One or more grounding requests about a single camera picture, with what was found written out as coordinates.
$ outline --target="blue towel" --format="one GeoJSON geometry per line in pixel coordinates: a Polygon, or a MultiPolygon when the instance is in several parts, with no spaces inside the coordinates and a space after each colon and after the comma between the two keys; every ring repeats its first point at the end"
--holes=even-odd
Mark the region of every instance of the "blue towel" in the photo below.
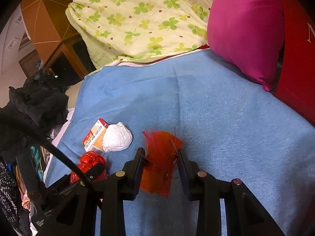
{"type": "MultiPolygon", "coordinates": [[[[133,134],[127,150],[106,154],[109,173],[134,158],[144,129],[175,128],[200,169],[221,180],[241,178],[283,232],[296,234],[314,193],[315,129],[211,50],[142,68],[104,67],[87,76],[58,148],[78,163],[82,140],[100,117],[123,122],[133,134]]],[[[46,182],[69,172],[53,158],[46,182]]],[[[135,201],[124,202],[126,233],[195,235],[197,211],[198,203],[187,201],[180,180],[173,179],[169,198],[140,190],[135,201]]],[[[222,215],[223,235],[225,220],[222,215]]],[[[96,235],[99,224],[98,215],[96,235]]]]}

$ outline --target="black cable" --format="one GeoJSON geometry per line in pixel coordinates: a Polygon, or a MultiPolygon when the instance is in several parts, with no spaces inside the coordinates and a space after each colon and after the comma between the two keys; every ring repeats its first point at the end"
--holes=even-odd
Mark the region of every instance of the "black cable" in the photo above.
{"type": "Polygon", "coordinates": [[[84,185],[89,189],[93,190],[91,180],[86,177],[86,175],[70,160],[63,152],[58,150],[55,146],[52,145],[51,142],[47,140],[46,137],[37,133],[30,126],[24,124],[22,121],[17,120],[13,117],[0,114],[0,123],[3,123],[12,129],[20,131],[32,139],[36,140],[41,146],[46,148],[49,152],[51,152],[58,160],[60,160],[63,164],[65,164],[69,169],[71,169],[80,180],[84,183],[84,185]]]}

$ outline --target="small cardboard box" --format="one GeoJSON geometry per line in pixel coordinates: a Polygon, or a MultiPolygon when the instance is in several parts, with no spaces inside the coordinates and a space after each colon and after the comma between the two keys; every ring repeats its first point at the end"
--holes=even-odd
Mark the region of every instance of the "small cardboard box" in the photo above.
{"type": "Polygon", "coordinates": [[[82,143],[86,152],[93,151],[104,156],[103,137],[108,128],[108,123],[99,118],[89,133],[85,136],[82,143]]]}

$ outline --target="screw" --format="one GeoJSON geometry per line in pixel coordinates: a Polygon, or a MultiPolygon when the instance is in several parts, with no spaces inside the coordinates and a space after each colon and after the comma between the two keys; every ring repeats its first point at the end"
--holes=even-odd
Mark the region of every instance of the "screw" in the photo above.
{"type": "Polygon", "coordinates": [[[117,177],[121,177],[121,176],[124,176],[124,175],[125,175],[125,171],[120,170],[120,171],[116,172],[116,176],[117,177]]]}
{"type": "Polygon", "coordinates": [[[199,171],[198,173],[197,173],[197,175],[199,176],[199,177],[206,177],[207,176],[207,172],[204,172],[204,171],[199,171]]]}
{"type": "Polygon", "coordinates": [[[236,185],[241,185],[243,182],[239,178],[233,179],[233,183],[236,185]]]}

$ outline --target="pink pillow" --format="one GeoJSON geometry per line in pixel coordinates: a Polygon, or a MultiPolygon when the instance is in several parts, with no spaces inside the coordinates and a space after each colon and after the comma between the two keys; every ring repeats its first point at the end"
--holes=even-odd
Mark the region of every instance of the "pink pillow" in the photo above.
{"type": "Polygon", "coordinates": [[[208,43],[251,80],[271,91],[285,34],[281,0],[214,0],[208,43]]]}

